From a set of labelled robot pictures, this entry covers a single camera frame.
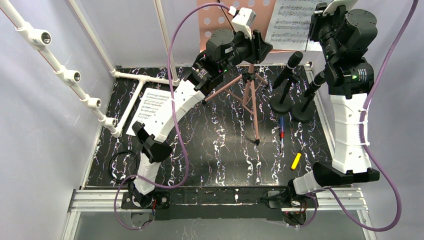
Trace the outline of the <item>sheet music page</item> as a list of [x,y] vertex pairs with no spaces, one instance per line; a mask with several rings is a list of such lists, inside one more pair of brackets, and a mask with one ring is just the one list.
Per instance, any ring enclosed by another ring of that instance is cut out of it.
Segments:
[[169,90],[147,88],[141,97],[140,103],[126,131],[129,136],[135,136],[132,126],[135,122],[143,123],[153,116],[157,110],[171,97]]
[[308,37],[311,17],[321,0],[277,0],[265,41],[274,50],[320,52],[318,42]]

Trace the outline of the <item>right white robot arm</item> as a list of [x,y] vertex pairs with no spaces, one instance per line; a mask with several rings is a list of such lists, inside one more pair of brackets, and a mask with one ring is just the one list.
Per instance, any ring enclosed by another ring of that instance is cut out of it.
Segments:
[[321,85],[327,84],[335,149],[331,160],[314,163],[311,171],[288,182],[288,200],[327,187],[380,179],[365,151],[369,145],[365,102],[374,85],[374,69],[364,55],[377,36],[377,19],[354,5],[353,0],[320,2],[311,15],[308,38],[321,46],[325,66],[304,97],[311,102]]

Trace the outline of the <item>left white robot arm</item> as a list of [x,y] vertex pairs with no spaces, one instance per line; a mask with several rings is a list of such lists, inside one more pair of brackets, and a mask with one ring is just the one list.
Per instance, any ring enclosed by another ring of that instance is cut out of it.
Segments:
[[171,97],[151,117],[133,124],[141,153],[137,174],[128,190],[142,208],[154,201],[154,182],[159,167],[173,151],[166,139],[178,121],[223,82],[228,70],[243,61],[259,64],[272,49],[259,30],[254,30],[251,37],[241,31],[216,30],[178,87],[171,90]]

